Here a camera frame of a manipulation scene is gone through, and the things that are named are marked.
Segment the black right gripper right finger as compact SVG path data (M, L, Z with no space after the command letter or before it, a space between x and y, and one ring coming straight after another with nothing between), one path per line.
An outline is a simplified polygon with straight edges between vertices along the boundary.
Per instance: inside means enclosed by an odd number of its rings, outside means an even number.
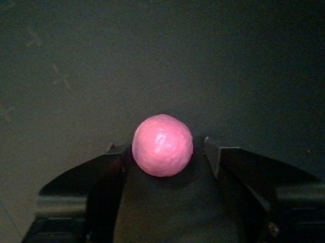
M325 182L297 167L205 138L238 243L325 243Z

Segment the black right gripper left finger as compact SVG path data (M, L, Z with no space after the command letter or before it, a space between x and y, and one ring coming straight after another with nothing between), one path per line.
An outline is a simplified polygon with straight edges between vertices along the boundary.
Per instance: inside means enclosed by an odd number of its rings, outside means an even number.
M42 187L35 220L22 243L113 243L127 150L113 145Z

